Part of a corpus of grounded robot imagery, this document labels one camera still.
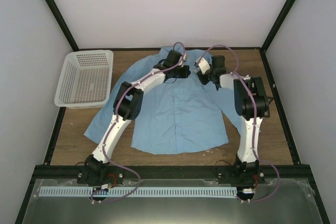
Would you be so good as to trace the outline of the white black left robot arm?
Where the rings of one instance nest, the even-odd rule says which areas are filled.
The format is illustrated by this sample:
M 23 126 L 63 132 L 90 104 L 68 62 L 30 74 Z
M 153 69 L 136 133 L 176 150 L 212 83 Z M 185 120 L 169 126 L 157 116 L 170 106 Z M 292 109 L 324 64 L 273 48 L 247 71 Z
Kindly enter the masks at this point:
M 190 67 L 186 66 L 186 53 L 170 50 L 167 57 L 133 82 L 123 82 L 113 103 L 113 115 L 100 143 L 85 160 L 85 169 L 95 184 L 102 184 L 108 174 L 112 152 L 127 126 L 141 111 L 143 97 L 150 90 L 170 78 L 187 78 Z

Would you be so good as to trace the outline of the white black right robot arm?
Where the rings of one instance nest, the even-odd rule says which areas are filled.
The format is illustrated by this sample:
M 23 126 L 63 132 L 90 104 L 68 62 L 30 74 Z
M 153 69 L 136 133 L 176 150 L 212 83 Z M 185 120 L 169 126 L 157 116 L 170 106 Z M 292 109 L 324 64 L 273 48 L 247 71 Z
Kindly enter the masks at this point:
M 196 60 L 197 76 L 202 84 L 212 82 L 216 89 L 233 90 L 234 107 L 241 119 L 240 144 L 234 162 L 233 177 L 244 184 L 258 172 L 258 140 L 263 117 L 269 110 L 268 97 L 261 77 L 243 77 L 236 71 L 227 73 L 225 57 L 212 56 Z

